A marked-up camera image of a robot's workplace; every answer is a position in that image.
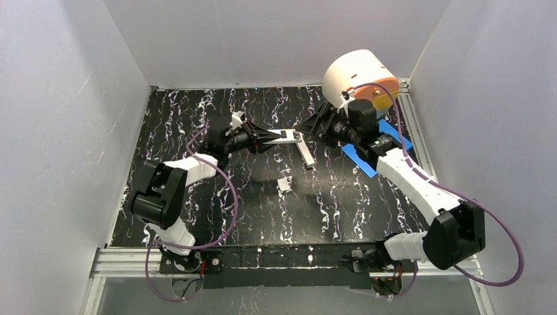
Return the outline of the red white remote control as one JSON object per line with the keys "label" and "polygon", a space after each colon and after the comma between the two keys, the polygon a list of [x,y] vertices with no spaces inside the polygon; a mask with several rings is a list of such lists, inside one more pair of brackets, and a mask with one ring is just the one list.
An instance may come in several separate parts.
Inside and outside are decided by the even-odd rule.
{"label": "red white remote control", "polygon": [[295,129],[268,129],[278,135],[278,138],[264,142],[264,144],[296,144],[303,142],[303,136]]}

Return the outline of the small white battery cover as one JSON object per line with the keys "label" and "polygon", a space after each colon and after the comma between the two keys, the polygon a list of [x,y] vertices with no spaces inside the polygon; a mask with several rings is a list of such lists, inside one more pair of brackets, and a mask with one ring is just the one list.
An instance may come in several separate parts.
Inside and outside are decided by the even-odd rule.
{"label": "small white battery cover", "polygon": [[280,192],[290,192],[292,190],[292,177],[282,177],[277,180],[277,189]]}

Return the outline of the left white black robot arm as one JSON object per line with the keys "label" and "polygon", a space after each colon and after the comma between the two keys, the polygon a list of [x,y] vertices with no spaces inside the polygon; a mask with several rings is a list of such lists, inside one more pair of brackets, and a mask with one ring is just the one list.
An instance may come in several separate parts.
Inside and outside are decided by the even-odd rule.
{"label": "left white black robot arm", "polygon": [[[268,130],[251,121],[240,123],[214,123],[203,130],[206,142],[198,153],[169,162],[145,164],[139,183],[129,202],[133,216],[137,217],[158,235],[151,241],[173,263],[180,264],[187,272],[198,271],[203,266],[201,250],[215,246],[227,238],[238,220],[239,199],[232,180],[224,168],[229,154],[249,150],[263,153],[288,138],[284,130]],[[233,196],[232,221],[216,240],[204,245],[196,244],[180,214],[188,186],[221,175]]]}

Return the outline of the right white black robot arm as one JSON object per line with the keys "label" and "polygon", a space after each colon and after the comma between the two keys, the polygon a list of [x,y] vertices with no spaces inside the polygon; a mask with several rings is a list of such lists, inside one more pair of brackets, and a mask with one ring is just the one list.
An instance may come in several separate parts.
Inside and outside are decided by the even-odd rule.
{"label": "right white black robot arm", "polygon": [[422,213],[426,232],[393,233],[376,241],[372,249],[356,249],[347,256],[355,273],[368,272],[402,261],[431,262],[440,270],[454,267],[485,249],[485,214],[477,205],[435,187],[417,175],[401,143],[380,131],[376,109],[364,99],[341,108],[328,102],[296,130],[334,146],[350,144],[357,156],[394,183]]}

